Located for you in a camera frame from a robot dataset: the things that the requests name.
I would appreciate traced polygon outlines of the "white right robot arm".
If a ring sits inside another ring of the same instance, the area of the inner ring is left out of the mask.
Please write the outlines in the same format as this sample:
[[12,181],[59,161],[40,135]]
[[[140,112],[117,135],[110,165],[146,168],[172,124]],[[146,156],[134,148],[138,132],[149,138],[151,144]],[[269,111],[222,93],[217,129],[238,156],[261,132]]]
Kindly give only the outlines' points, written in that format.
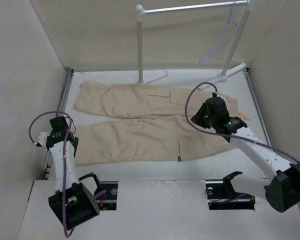
[[204,129],[214,129],[216,136],[241,150],[264,173],[257,179],[235,171],[223,178],[222,192],[228,198],[238,193],[267,200],[283,213],[300,202],[300,162],[291,163],[269,145],[260,142],[239,117],[231,117],[225,101],[219,96],[207,99],[191,122]]

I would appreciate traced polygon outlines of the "white clothes rack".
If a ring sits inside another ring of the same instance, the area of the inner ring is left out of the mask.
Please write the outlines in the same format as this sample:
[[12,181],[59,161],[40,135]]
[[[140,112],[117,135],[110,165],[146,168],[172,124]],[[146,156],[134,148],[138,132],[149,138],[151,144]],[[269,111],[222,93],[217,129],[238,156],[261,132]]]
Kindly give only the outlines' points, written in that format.
[[200,66],[204,53],[226,25],[234,0],[176,1],[177,6],[158,6],[145,9],[141,3],[133,7],[136,21],[136,83],[158,84],[172,70],[212,70],[207,80],[213,84],[225,82],[247,69],[244,60],[235,59],[239,41],[255,6],[254,0],[239,0],[235,16],[241,25],[235,38],[209,63]]

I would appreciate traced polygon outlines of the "light blue wire hanger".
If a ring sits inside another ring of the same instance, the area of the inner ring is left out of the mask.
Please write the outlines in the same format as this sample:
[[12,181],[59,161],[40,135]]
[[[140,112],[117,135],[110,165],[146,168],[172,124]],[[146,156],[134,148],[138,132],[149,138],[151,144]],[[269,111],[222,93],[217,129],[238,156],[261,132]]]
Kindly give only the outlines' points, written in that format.
[[205,66],[216,55],[218,55],[237,35],[241,25],[241,17],[236,16],[237,8],[239,7],[238,0],[235,0],[231,5],[229,16],[223,29],[215,37],[209,49],[203,54],[199,61],[200,66]]

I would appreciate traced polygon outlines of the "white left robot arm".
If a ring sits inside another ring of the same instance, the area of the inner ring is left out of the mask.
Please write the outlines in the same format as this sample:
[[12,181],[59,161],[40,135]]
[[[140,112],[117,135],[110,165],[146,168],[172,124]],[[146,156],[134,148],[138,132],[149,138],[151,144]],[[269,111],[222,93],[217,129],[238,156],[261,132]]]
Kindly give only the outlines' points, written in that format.
[[[58,116],[49,122],[52,130],[46,147],[52,155],[56,187],[54,195],[48,198],[48,204],[69,235],[74,228],[100,214],[97,199],[102,195],[102,186],[94,173],[78,177],[75,155],[79,139],[70,132],[66,118]],[[81,180],[89,177],[95,182],[85,186]]]

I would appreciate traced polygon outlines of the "beige trousers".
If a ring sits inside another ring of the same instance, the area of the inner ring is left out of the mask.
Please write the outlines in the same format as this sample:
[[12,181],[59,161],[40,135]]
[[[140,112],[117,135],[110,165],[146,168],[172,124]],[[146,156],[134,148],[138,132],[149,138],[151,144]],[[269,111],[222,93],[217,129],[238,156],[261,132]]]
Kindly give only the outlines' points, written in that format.
[[199,132],[188,122],[211,96],[177,87],[85,81],[74,108],[111,120],[77,126],[75,164],[185,162],[230,151],[233,146],[224,138]]

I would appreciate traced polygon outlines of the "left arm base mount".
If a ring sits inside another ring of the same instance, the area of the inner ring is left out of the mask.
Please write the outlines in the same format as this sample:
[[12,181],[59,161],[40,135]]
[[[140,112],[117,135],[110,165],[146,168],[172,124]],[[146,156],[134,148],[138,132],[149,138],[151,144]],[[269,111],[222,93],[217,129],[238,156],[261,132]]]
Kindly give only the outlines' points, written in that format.
[[100,211],[115,211],[117,209],[118,181],[100,181],[93,172],[79,177],[78,180],[96,196]]

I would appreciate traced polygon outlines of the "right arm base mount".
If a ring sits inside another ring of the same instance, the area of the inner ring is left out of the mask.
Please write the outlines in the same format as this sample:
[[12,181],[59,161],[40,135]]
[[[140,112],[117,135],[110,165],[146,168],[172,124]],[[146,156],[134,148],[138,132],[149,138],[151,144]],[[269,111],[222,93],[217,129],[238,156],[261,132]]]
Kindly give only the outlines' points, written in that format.
[[205,182],[204,196],[208,201],[209,210],[255,209],[255,197],[247,193],[236,192],[231,184],[231,180],[240,174],[242,174],[242,172],[235,171],[223,179],[213,179]]

